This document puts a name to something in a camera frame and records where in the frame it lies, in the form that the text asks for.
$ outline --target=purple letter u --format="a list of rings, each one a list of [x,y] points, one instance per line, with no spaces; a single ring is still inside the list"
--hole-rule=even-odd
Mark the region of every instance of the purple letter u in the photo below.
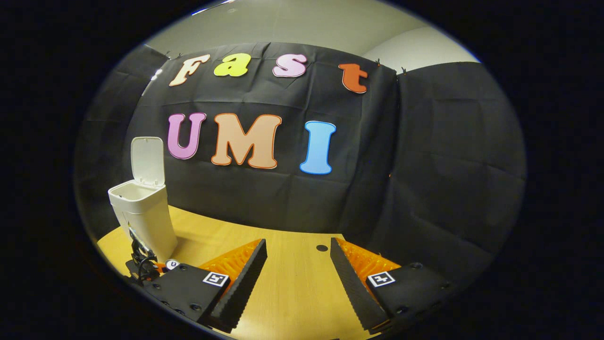
[[[181,130],[181,123],[185,120],[183,114],[173,114],[168,118],[170,122],[170,128],[168,130],[168,151],[172,156],[178,159],[189,159],[197,152],[197,146],[199,144],[199,130],[201,129],[201,123],[205,120],[205,113],[191,113],[189,120],[191,120],[191,136],[189,137],[189,144],[186,148],[183,148],[178,143],[178,135]]]

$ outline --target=blue letter i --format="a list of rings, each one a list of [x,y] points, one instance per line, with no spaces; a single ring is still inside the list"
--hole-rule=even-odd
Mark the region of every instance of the blue letter i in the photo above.
[[[326,175],[332,171],[327,164],[329,153],[329,139],[336,131],[336,126],[331,123],[311,120],[304,127],[310,132],[308,138],[308,153],[306,160],[300,165],[300,170],[315,175]]]

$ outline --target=peach letter m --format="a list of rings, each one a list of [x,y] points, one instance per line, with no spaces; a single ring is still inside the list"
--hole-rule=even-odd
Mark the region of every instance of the peach letter m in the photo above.
[[[252,168],[274,169],[277,161],[273,158],[275,146],[275,132],[281,125],[281,117],[272,114],[258,116],[247,133],[243,132],[239,118],[234,113],[218,114],[214,121],[218,124],[218,139],[216,141],[216,154],[212,163],[216,165],[231,164],[231,157],[227,154],[230,146],[235,162],[243,164],[249,151],[254,148],[248,164]]]

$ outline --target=trash can lid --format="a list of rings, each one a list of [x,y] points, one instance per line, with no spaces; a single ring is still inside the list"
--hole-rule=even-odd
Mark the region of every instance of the trash can lid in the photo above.
[[[162,186],[164,177],[164,141],[159,137],[136,137],[130,144],[132,175],[139,183]]]

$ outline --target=table surface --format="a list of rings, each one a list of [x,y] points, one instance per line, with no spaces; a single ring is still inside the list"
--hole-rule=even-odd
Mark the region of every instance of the table surface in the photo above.
[[[266,239],[268,258],[230,334],[236,339],[368,339],[329,256],[330,239],[341,234],[286,232],[215,220],[169,206],[178,238],[171,258],[199,266],[234,248]],[[132,248],[124,229],[98,241],[108,261],[130,276],[125,262]]]

